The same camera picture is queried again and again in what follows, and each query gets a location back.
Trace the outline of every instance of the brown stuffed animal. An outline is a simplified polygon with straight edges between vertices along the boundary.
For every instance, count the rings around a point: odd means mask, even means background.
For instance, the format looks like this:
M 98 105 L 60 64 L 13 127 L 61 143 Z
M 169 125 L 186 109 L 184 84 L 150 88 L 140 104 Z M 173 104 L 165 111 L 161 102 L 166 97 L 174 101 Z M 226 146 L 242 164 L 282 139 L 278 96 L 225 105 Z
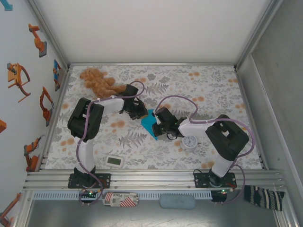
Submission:
M 113 86 L 114 78 L 103 77 L 104 74 L 96 68 L 86 69 L 80 74 L 80 78 L 85 80 L 85 87 L 91 88 L 98 98 L 110 97 L 125 91 L 125 85 Z

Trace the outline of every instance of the metal floor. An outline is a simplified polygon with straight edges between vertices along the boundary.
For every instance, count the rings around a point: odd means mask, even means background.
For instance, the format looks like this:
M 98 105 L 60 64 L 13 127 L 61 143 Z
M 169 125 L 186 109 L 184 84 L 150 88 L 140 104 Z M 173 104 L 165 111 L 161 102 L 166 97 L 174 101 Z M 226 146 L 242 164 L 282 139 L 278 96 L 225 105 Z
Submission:
M 193 210 L 168 210 L 159 201 L 134 208 L 109 208 L 101 202 L 82 207 L 78 201 L 34 201 L 28 227 L 275 227 L 272 210 L 239 198 L 229 205 L 196 201 Z

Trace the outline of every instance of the striped towel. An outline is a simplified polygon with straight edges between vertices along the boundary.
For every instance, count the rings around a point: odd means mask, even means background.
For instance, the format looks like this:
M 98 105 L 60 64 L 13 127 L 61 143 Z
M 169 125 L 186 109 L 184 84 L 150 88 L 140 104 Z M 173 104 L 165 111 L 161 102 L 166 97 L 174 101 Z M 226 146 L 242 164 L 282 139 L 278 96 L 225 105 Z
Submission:
M 276 192 L 253 185 L 244 188 L 244 199 L 251 204 L 272 210 L 282 211 L 282 199 L 285 192 Z

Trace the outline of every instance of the patterned mat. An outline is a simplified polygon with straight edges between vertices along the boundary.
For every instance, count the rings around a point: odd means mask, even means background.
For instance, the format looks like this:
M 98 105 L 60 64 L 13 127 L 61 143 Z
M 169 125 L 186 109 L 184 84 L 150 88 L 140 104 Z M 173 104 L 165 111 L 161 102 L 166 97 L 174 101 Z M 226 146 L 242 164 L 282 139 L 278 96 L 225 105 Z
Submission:
M 86 68 L 90 66 L 76 66 L 72 69 L 46 169 L 73 169 L 75 166 L 76 143 L 67 128 L 67 122 L 80 98 L 95 98 L 79 78 Z M 194 119 L 211 119 L 226 114 L 249 125 L 233 67 L 114 65 L 96 68 L 107 72 L 107 77 L 114 77 L 116 84 L 134 80 L 143 82 L 146 90 L 139 98 L 147 109 L 155 108 L 168 95 L 181 95 L 198 105 L 199 111 Z M 178 98 L 170 98 L 163 104 L 177 118 L 188 117 L 194 111 L 190 102 Z M 156 141 L 141 126 L 140 120 L 132 121 L 127 114 L 111 113 L 102 118 L 94 143 L 94 159 L 97 169 L 111 169 L 104 165 L 107 155 L 123 156 L 125 169 L 211 168 L 217 151 L 208 138 L 198 138 L 198 141 L 197 149 L 185 152 L 180 148 L 180 138 L 171 141 L 164 135 Z M 237 163 L 246 169 L 261 168 L 256 149 Z

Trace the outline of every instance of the floral tablecloth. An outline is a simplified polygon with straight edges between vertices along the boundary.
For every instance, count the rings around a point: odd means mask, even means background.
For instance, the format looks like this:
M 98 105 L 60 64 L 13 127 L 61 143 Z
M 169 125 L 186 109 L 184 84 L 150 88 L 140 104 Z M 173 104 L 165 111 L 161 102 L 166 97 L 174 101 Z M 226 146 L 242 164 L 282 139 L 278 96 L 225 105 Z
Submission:
M 46 169 L 73 169 L 75 166 L 76 143 L 67 128 L 67 122 L 80 98 L 96 98 L 79 78 L 80 73 L 90 67 L 72 68 Z M 194 119 L 211 119 L 226 114 L 249 125 L 238 81 L 231 66 L 94 67 L 106 72 L 106 77 L 114 77 L 116 84 L 127 84 L 134 80 L 143 82 L 146 89 L 139 98 L 147 109 L 154 109 L 168 95 L 180 95 L 192 99 L 198 105 L 199 111 Z M 177 118 L 188 117 L 194 111 L 190 102 L 178 98 L 167 99 L 163 105 Z M 94 143 L 94 160 L 97 169 L 111 169 L 104 164 L 107 155 L 124 157 L 124 169 L 211 168 L 217 151 L 208 138 L 198 138 L 198 141 L 197 149 L 185 152 L 180 147 L 180 138 L 171 141 L 164 135 L 156 141 L 141 126 L 140 120 L 132 121 L 127 114 L 111 113 L 102 118 Z M 250 146 L 251 140 L 243 152 Z M 237 162 L 246 169 L 261 168 L 256 149 Z

